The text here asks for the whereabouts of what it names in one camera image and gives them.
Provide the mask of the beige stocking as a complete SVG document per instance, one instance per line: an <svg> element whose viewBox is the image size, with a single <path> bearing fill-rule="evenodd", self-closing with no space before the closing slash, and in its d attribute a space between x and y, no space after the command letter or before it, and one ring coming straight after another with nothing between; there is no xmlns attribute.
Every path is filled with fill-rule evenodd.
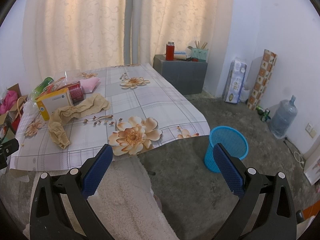
<svg viewBox="0 0 320 240"><path fill-rule="evenodd" d="M65 149L70 140L64 130L64 126L73 118L81 119L86 116L97 114L100 111L110 109L111 103L101 94L92 94L89 98L76 106L65 106L56 109L50 116L48 131L53 143Z"/></svg>

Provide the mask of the yellow white cardboard box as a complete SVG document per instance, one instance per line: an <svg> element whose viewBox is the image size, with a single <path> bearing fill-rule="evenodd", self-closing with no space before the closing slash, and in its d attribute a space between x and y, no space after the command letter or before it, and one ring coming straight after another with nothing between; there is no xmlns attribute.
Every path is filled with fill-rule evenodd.
<svg viewBox="0 0 320 240"><path fill-rule="evenodd" d="M36 103L44 121L48 121L51 114L58 108L73 105L68 88L43 95L37 99Z"/></svg>

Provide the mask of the white fleece trousers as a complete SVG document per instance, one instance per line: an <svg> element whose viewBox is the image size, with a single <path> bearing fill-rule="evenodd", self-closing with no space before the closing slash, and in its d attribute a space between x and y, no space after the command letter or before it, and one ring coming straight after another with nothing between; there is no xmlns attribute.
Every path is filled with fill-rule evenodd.
<svg viewBox="0 0 320 240"><path fill-rule="evenodd" d="M88 202L115 239L177 239L137 157L113 161Z"/></svg>

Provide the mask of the white appliance box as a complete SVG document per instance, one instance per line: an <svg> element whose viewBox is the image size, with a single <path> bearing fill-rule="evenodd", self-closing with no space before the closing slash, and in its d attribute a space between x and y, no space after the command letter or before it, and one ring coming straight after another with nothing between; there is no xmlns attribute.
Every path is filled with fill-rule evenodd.
<svg viewBox="0 0 320 240"><path fill-rule="evenodd" d="M319 180L319 160L319 151L315 151L305 163L304 175L311 185L314 185Z"/></svg>

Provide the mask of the blue mesh waste bin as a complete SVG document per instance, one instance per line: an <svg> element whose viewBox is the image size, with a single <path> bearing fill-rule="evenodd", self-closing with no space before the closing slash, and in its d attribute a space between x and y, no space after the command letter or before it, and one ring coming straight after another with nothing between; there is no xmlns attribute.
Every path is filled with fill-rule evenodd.
<svg viewBox="0 0 320 240"><path fill-rule="evenodd" d="M204 155L204 164L211 172L220 173L213 157L213 148L218 143L221 143L231 156L240 160L248 154L248 142L238 130L228 126L217 126L209 134L209 145Z"/></svg>

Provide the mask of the green glass bottle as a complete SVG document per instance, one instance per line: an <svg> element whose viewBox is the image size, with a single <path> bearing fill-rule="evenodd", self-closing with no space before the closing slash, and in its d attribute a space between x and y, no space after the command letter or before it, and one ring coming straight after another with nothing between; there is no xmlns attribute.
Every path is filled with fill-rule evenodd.
<svg viewBox="0 0 320 240"><path fill-rule="evenodd" d="M268 108L263 109L262 107L257 106L256 107L256 111L259 114L260 120L262 122L268 122L268 121L271 120L271 118L270 118L270 110Z"/></svg>

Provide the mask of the large water jug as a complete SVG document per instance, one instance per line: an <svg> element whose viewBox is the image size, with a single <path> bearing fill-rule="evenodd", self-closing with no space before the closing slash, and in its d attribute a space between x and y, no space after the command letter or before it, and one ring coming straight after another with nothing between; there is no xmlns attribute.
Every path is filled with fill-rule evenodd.
<svg viewBox="0 0 320 240"><path fill-rule="evenodd" d="M275 114L269 122L269 129L277 139L283 139L287 130L295 119L298 109L295 106L296 97L293 95L290 100L281 100Z"/></svg>

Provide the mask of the red biscuit box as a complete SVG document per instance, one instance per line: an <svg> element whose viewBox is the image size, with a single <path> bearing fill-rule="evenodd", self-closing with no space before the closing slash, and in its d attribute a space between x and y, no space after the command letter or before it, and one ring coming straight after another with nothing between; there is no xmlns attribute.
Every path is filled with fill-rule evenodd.
<svg viewBox="0 0 320 240"><path fill-rule="evenodd" d="M84 100L80 81L68 84L65 87L68 88L73 103Z"/></svg>

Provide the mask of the pink plush item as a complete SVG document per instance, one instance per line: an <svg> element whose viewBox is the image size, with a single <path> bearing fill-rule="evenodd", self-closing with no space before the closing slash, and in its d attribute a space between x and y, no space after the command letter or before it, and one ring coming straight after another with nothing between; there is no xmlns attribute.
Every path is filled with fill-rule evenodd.
<svg viewBox="0 0 320 240"><path fill-rule="evenodd" d="M0 115L3 115L9 111L12 106L16 103L18 94L14 90L7 91L5 98L3 99L0 107Z"/></svg>

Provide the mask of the green plastic bottle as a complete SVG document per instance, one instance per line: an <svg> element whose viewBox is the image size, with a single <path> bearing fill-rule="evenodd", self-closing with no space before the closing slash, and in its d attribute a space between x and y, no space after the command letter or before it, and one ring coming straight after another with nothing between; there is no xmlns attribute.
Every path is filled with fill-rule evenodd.
<svg viewBox="0 0 320 240"><path fill-rule="evenodd" d="M32 94L35 96L39 96L44 89L53 83L54 79L52 77L46 77L33 91Z"/></svg>

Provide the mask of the clear plastic bag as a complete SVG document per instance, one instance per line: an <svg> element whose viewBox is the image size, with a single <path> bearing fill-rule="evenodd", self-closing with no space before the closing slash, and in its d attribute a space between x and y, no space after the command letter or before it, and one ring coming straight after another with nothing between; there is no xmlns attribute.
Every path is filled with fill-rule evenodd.
<svg viewBox="0 0 320 240"><path fill-rule="evenodd" d="M78 69L59 72L59 73L56 73L54 76L54 81L62 86L68 85L70 83L78 82L81 79L82 79L82 74Z"/></svg>

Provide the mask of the toilet paper pack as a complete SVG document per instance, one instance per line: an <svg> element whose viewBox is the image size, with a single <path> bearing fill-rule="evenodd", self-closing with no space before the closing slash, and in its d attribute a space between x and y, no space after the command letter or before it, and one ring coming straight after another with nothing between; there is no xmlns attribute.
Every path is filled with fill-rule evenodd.
<svg viewBox="0 0 320 240"><path fill-rule="evenodd" d="M226 85L223 91L224 102L232 104L237 104L239 102L246 69L247 64L238 57L231 62Z"/></svg>

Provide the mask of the rolled patterned mat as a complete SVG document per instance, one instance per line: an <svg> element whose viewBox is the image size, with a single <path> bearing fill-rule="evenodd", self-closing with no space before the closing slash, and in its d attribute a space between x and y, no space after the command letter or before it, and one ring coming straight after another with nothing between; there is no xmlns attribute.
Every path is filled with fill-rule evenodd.
<svg viewBox="0 0 320 240"><path fill-rule="evenodd" d="M248 98L247 107L251 110L255 110L263 97L268 83L273 74L275 65L277 61L277 54L274 52L265 49L263 58L261 60L261 64L259 67L259 72L257 74L257 78L255 80L253 89Z"/></svg>

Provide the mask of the red thermos bottle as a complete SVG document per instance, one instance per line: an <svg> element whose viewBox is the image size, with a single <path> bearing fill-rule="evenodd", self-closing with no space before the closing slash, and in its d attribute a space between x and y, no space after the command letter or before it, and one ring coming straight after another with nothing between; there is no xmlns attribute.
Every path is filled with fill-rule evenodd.
<svg viewBox="0 0 320 240"><path fill-rule="evenodd" d="M165 53L165 59L167 61L174 60L174 51L175 51L175 44L174 44L174 42L169 41L166 44L166 53Z"/></svg>

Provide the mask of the wall socket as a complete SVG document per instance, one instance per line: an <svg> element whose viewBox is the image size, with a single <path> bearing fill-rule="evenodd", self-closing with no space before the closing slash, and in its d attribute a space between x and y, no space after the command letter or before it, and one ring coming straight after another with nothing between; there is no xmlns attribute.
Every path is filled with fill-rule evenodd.
<svg viewBox="0 0 320 240"><path fill-rule="evenodd" d="M310 137L314 138L317 134L317 131L315 130L315 128L312 126L312 124L308 123L305 130L307 131L307 133L310 135Z"/></svg>

